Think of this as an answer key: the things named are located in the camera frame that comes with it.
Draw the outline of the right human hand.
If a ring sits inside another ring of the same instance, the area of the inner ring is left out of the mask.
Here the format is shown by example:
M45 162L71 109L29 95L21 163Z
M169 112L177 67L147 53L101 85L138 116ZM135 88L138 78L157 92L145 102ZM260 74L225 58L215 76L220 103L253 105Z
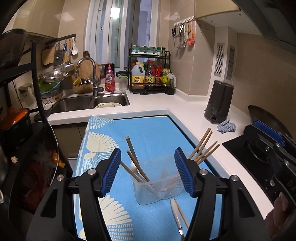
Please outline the right human hand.
M264 222L268 230L269 236L275 238L283 230L284 226L288 223L292 211L286 196L280 192L279 197L273 204L273 210L267 214Z

